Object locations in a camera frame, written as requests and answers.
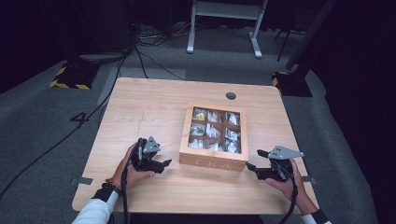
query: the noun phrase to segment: wooden box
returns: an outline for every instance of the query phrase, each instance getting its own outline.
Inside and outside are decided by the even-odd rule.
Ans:
[[[246,111],[225,105],[189,103],[179,161],[242,171],[248,161]]]

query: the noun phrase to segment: white metal table frame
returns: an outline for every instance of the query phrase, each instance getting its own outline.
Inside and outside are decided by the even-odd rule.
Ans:
[[[261,6],[244,6],[237,4],[212,3],[193,0],[191,9],[191,31],[189,36],[189,43],[187,45],[187,52],[194,52],[195,16],[211,16],[256,21],[256,25],[254,26],[254,32],[249,32],[248,37],[250,39],[256,58],[261,58],[262,52],[260,51],[260,47],[257,43],[256,37],[257,33],[259,32],[260,25],[262,24],[262,16],[264,15],[267,2],[268,0],[262,0]]]

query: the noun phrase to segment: table top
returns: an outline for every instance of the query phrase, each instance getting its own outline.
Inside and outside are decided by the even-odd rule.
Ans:
[[[236,99],[226,98],[227,92]],[[127,190],[128,210],[136,213],[194,214],[285,214],[290,207],[280,191],[242,172],[179,164],[178,152],[189,102],[243,107],[247,111],[249,162],[269,167],[257,149],[274,146],[299,150],[278,90],[272,86],[174,81],[121,77],[104,114],[92,146],[73,208],[86,202],[111,177],[127,148],[139,137],[151,135],[161,145],[155,161],[172,159],[162,174],[145,179]],[[302,176],[307,175],[301,158],[295,159]],[[312,185],[304,183],[318,205]],[[122,200],[114,208],[122,211]]]

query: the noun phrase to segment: hand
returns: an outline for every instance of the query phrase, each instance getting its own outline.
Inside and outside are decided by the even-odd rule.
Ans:
[[[128,148],[128,151],[126,152],[125,157],[121,160],[119,166],[117,167],[116,172],[114,173],[114,175],[112,177],[113,183],[116,186],[119,186],[119,187],[121,186],[122,171],[125,167],[126,162],[128,161],[129,156],[131,155],[135,145],[136,145],[136,143],[134,143],[133,145],[131,145]],[[152,172],[152,171],[138,172],[131,164],[128,166],[128,175],[126,177],[126,181],[127,181],[126,188],[130,188],[139,180],[153,177],[153,176],[155,176],[154,172]]]
[[[303,178],[301,177],[300,171],[298,170],[297,164],[293,159],[290,159],[291,165],[293,167],[294,180],[298,189],[296,205],[300,209],[302,215],[312,214],[318,211],[318,208],[314,205],[311,199],[308,197],[305,191]],[[272,178],[266,178],[265,182],[270,186],[279,189],[283,196],[291,201],[291,195],[293,192],[293,184],[289,178],[285,182],[279,182]]]

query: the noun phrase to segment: gray carpet floor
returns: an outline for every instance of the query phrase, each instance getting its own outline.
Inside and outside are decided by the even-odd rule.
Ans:
[[[272,73],[286,71],[284,66],[295,47],[287,46],[277,62],[283,36],[275,42],[275,32],[259,31],[263,57],[256,59],[248,41],[251,30],[200,31],[193,54],[186,53],[186,35],[157,47],[138,48],[186,80],[272,85]],[[299,40],[300,37],[292,36],[290,43],[298,44]],[[166,75],[151,59],[145,56],[142,59],[149,78],[178,79]],[[103,64],[89,91],[50,88],[62,65],[63,62],[58,62],[0,95],[0,189],[75,129],[78,124],[70,121],[72,117],[80,112],[89,114],[97,107],[104,92],[108,92],[106,84],[114,77],[117,63]],[[139,58],[133,51],[122,65],[120,75],[142,77],[140,69]],[[299,148],[305,154],[308,172],[316,180],[313,186],[318,203],[332,223],[377,223],[370,186],[332,118],[324,99],[326,91],[313,72],[306,81],[312,98],[282,96],[282,100]],[[72,222],[78,212],[71,206],[76,187],[70,182],[81,177],[99,124],[100,110],[21,175],[0,201],[0,222]],[[262,215],[264,223],[277,223],[281,218]],[[122,222],[120,214],[116,214],[116,221]],[[292,215],[287,223],[303,222],[300,216]]]

